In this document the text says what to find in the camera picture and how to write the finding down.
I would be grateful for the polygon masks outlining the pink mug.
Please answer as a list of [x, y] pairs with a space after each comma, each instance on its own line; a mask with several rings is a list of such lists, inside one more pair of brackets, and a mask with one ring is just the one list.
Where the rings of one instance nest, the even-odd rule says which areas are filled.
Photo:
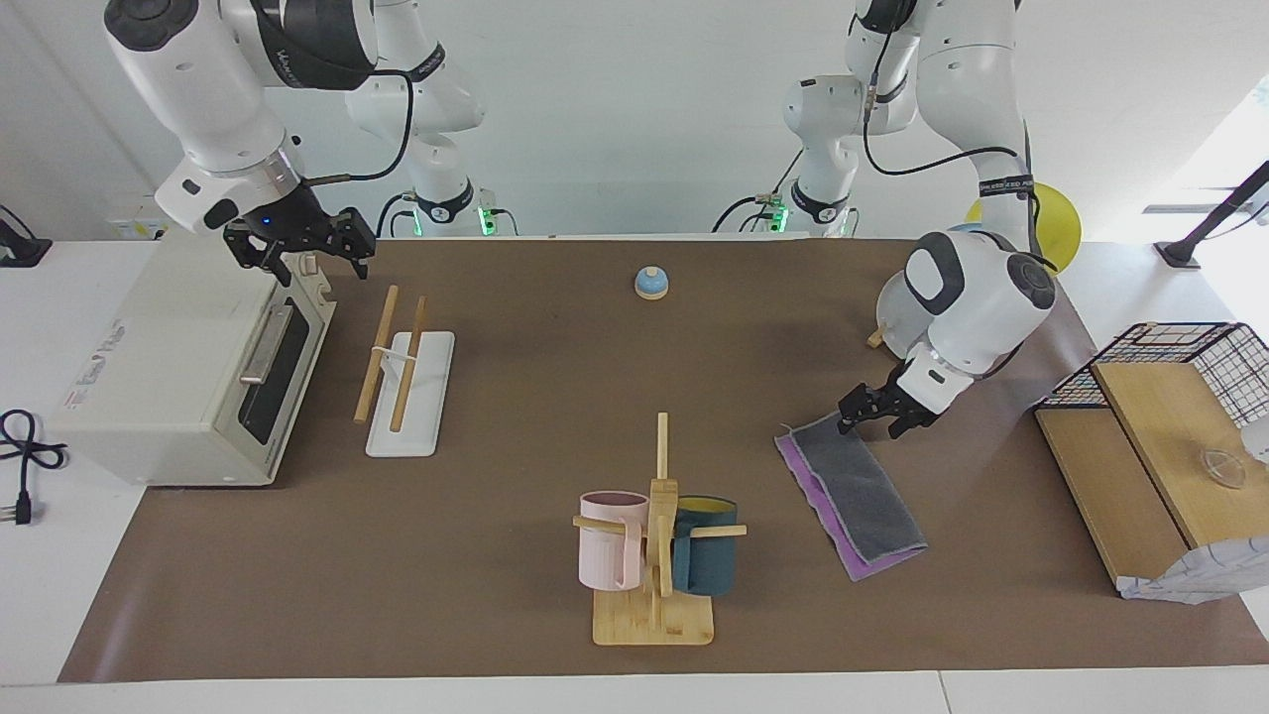
[[613, 523], [617, 531], [579, 531], [577, 577], [595, 591], [640, 588], [648, 497], [627, 491], [593, 491], [580, 497], [579, 515]]

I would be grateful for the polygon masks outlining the dark teal mug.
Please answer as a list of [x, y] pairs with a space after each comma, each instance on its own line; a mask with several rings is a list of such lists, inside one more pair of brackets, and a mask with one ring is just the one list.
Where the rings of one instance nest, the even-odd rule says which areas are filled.
[[733, 536], [693, 536], [697, 528], [733, 526], [739, 505], [730, 498], [689, 495], [678, 498], [673, 528], [671, 578], [675, 591], [718, 597], [733, 588], [736, 544]]

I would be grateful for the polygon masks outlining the yellow plate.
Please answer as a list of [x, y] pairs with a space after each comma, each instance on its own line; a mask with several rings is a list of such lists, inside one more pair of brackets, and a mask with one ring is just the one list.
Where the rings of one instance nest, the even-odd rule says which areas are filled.
[[1033, 257], [1051, 276], [1074, 263], [1082, 243], [1082, 219], [1074, 203], [1030, 175], [980, 183], [967, 222], [982, 223], [1003, 249]]

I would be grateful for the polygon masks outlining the wooden mug tree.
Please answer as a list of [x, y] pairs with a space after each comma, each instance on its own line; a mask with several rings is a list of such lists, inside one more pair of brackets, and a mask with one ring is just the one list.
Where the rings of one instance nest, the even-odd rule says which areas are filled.
[[634, 523], [581, 512], [572, 517], [579, 531], [618, 536], [623, 547], [621, 587], [591, 588], [591, 640], [600, 647], [709, 646], [714, 639], [712, 599], [673, 586], [680, 496], [676, 479], [669, 476], [666, 412], [657, 415], [656, 473], [643, 500], [647, 515]]

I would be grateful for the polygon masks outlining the grey plate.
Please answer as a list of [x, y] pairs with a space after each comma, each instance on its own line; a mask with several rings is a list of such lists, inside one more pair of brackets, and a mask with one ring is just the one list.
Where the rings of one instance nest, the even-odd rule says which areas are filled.
[[905, 273], [893, 273], [876, 299], [876, 325], [884, 347], [900, 360], [906, 360], [931, 320], [933, 316], [909, 290]]

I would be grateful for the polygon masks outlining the beige toaster oven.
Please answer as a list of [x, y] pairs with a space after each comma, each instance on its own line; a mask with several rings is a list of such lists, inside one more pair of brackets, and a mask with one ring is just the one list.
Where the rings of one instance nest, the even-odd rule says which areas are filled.
[[49, 434], [136, 484], [272, 484], [335, 311], [316, 257], [283, 263], [288, 287], [168, 232]]

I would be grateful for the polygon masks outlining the marbled white paper sheet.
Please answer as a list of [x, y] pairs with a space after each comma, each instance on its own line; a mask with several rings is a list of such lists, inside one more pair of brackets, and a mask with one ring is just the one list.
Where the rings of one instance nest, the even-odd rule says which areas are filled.
[[1269, 535], [1197, 547], [1160, 577], [1115, 577], [1122, 599], [1206, 604], [1269, 586]]

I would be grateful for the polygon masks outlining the purple and grey towel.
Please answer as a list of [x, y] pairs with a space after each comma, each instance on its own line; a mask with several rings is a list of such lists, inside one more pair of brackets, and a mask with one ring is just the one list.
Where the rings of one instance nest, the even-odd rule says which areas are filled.
[[923, 554], [929, 547], [887, 471], [838, 417], [786, 430], [773, 440], [853, 582]]

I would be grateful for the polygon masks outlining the clear glass lid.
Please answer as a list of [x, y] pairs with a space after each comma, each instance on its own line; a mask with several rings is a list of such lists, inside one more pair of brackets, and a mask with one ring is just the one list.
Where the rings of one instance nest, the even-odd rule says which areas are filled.
[[1206, 451], [1202, 451], [1200, 460], [1206, 465], [1211, 479], [1220, 484], [1220, 487], [1231, 491], [1245, 488], [1246, 473], [1242, 462], [1237, 457], [1233, 457], [1232, 453], [1217, 450], [1217, 448], [1207, 448]]

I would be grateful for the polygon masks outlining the wooden shelf unit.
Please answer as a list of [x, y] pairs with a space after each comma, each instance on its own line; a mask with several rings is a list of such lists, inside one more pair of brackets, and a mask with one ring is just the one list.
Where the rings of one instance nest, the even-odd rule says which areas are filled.
[[[1036, 419], [1114, 587], [1193, 548], [1269, 535], [1269, 416], [1237, 427], [1188, 363], [1100, 363], [1093, 375], [1107, 410]], [[1244, 490], [1211, 479], [1207, 448], [1242, 462]]]

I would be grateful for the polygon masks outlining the black desk clamp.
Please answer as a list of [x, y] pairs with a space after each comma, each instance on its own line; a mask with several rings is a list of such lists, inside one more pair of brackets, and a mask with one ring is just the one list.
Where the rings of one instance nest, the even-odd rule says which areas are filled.
[[0, 203], [0, 268], [36, 268], [55, 240], [38, 238], [36, 230]]

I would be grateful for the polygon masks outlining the white power strip box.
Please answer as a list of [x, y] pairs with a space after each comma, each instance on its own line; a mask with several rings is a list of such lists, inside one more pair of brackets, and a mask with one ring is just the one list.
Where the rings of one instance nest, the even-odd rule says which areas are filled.
[[159, 207], [152, 193], [114, 198], [107, 212], [107, 222], [119, 240], [156, 241], [184, 231]]

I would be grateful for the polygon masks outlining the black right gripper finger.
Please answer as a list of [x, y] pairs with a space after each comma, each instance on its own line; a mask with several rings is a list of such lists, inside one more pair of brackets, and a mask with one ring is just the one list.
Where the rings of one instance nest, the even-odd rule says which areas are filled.
[[277, 241], [263, 241], [259, 245], [255, 235], [226, 235], [225, 245], [245, 270], [266, 271], [280, 287], [291, 287], [291, 269], [286, 266], [280, 243]]
[[369, 276], [369, 261], [376, 257], [376, 230], [355, 207], [346, 207], [334, 216], [334, 254], [350, 264], [360, 282]]

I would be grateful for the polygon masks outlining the brown table mat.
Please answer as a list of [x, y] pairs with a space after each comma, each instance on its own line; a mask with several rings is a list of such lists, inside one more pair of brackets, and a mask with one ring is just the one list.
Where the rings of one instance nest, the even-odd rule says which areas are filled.
[[[876, 460], [929, 547], [853, 582], [774, 438], [891, 372], [865, 347], [904, 241], [390, 241], [338, 309], [275, 483], [140, 502], [58, 678], [562, 676], [1269, 665], [1244, 604], [1115, 596], [1030, 407], [1093, 356], [1060, 297], [1005, 370]], [[669, 294], [634, 293], [640, 268]], [[354, 412], [390, 285], [456, 347], [431, 457]], [[591, 640], [572, 516], [669, 473], [739, 502], [704, 647]]]

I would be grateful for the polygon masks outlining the white towel rack wooden bars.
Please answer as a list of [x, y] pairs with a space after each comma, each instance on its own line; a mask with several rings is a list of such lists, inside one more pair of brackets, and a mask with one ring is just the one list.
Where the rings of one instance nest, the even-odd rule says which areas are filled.
[[369, 425], [368, 457], [431, 457], [439, 441], [456, 334], [424, 330], [425, 297], [418, 299], [412, 327], [393, 331], [398, 290], [396, 285], [387, 290], [354, 424]]

